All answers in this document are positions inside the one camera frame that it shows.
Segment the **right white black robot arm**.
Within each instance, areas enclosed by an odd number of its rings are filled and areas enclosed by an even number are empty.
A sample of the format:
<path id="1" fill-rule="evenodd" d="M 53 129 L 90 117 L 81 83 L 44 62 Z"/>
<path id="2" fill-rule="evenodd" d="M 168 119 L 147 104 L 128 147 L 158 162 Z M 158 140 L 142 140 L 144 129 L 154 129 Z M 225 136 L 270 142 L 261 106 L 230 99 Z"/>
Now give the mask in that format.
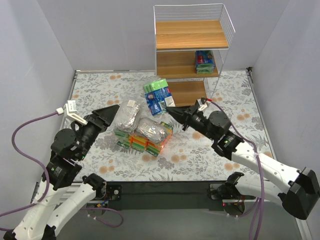
<path id="1" fill-rule="evenodd" d="M 234 173 L 225 182 L 228 189 L 279 204 L 297 219 L 308 218 L 320 199 L 320 185 L 313 170 L 307 167 L 300 170 L 258 153 L 252 144 L 230 131 L 232 123 L 223 111 L 213 111 L 206 117 L 197 104 L 166 110 L 182 124 L 183 130 L 191 127 L 212 140 L 211 147 L 219 156 L 258 174 L 253 179 Z"/>

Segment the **blue green sponge pack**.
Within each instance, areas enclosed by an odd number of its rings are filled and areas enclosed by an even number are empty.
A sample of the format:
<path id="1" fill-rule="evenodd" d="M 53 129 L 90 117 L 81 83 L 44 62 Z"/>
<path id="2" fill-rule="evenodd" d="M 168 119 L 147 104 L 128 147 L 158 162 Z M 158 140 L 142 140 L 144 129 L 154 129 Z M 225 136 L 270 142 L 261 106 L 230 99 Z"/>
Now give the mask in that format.
<path id="1" fill-rule="evenodd" d="M 212 74 L 215 67 L 211 50 L 197 50 L 195 52 L 195 71 L 197 74 Z"/>
<path id="2" fill-rule="evenodd" d="M 143 86 L 147 106 L 153 116 L 163 114 L 167 107 L 175 107 L 175 101 L 165 78 L 160 78 Z"/>

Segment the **silver steel wool pack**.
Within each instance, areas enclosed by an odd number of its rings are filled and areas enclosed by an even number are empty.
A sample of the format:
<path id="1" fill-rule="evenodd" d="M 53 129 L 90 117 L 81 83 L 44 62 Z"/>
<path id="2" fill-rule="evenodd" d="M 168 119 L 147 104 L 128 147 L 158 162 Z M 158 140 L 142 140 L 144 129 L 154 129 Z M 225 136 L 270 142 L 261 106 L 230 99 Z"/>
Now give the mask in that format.
<path id="1" fill-rule="evenodd" d="M 114 129 L 127 134 L 133 133 L 138 126 L 140 114 L 140 104 L 136 100 L 124 100 L 113 120 Z"/>
<path id="2" fill-rule="evenodd" d="M 155 144 L 162 143 L 169 136 L 169 132 L 163 125 L 148 117 L 139 119 L 135 133 Z"/>

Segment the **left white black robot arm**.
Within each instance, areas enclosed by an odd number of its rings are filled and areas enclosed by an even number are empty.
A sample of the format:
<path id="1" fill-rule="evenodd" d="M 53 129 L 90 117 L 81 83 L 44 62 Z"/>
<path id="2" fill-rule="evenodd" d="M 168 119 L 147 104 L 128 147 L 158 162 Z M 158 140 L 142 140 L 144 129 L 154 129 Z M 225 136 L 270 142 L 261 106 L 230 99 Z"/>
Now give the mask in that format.
<path id="1" fill-rule="evenodd" d="M 92 173 L 84 176 L 78 189 L 60 202 L 82 169 L 78 162 L 85 159 L 99 134 L 111 125 L 119 108 L 115 104 L 80 117 L 75 101 L 69 100 L 49 114 L 50 117 L 64 115 L 70 119 L 70 128 L 61 129 L 55 135 L 48 164 L 40 164 L 43 174 L 37 193 L 32 203 L 24 207 L 27 212 L 20 224 L 5 231 L 5 240 L 55 240 L 88 201 L 104 197 L 107 181 Z"/>

